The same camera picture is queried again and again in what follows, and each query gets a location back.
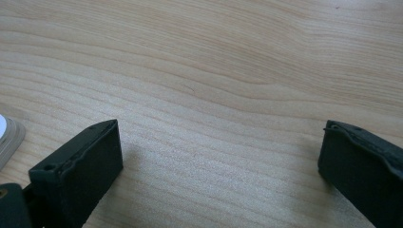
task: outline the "wooden table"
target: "wooden table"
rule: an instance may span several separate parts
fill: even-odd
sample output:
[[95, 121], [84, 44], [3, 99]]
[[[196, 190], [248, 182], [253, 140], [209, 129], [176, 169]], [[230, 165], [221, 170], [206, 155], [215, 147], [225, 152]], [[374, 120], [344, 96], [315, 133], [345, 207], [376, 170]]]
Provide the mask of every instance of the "wooden table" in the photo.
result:
[[85, 227], [372, 227], [317, 173], [328, 119], [403, 146], [403, 3], [0, 1], [0, 182], [118, 119]]

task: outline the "black clamp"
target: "black clamp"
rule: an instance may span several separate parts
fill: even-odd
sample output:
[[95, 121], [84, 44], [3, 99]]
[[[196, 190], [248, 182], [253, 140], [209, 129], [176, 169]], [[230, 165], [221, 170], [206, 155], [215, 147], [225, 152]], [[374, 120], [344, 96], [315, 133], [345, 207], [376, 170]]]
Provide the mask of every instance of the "black clamp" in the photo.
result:
[[92, 125], [31, 168], [24, 190], [0, 185], [0, 227], [82, 227], [122, 169], [118, 121]]
[[377, 228], [403, 227], [403, 149], [359, 127], [328, 121], [318, 167]]

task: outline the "table surface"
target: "table surface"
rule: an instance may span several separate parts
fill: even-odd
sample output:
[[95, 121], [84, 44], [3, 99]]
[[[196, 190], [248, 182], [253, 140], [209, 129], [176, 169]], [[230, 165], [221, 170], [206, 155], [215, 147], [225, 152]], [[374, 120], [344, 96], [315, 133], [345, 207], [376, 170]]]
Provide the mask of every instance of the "table surface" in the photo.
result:
[[118, 119], [85, 227], [372, 227], [317, 173], [327, 120], [403, 146], [400, 0], [0, 0], [0, 182]]

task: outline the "black plastic part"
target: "black plastic part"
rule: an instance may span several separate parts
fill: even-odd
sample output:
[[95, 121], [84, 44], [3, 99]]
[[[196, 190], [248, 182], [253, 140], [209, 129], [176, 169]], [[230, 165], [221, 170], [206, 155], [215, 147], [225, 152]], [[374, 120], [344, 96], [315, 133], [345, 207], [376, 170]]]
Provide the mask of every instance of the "black plastic part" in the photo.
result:
[[0, 227], [31, 227], [23, 190], [16, 183], [0, 185]]
[[30, 169], [24, 191], [0, 185], [0, 228], [82, 227], [122, 169], [118, 122], [90, 126]]
[[328, 121], [320, 175], [376, 227], [403, 227], [403, 149], [359, 127]]

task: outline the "black plastic bracket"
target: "black plastic bracket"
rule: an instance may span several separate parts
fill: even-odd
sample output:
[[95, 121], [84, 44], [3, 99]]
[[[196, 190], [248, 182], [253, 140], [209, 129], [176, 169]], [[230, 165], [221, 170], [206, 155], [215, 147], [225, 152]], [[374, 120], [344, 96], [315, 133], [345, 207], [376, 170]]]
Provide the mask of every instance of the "black plastic bracket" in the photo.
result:
[[328, 121], [318, 167], [373, 225], [403, 227], [403, 149], [362, 128]]
[[82, 227], [122, 169], [118, 121], [92, 125], [31, 168], [24, 190], [0, 185], [0, 227]]

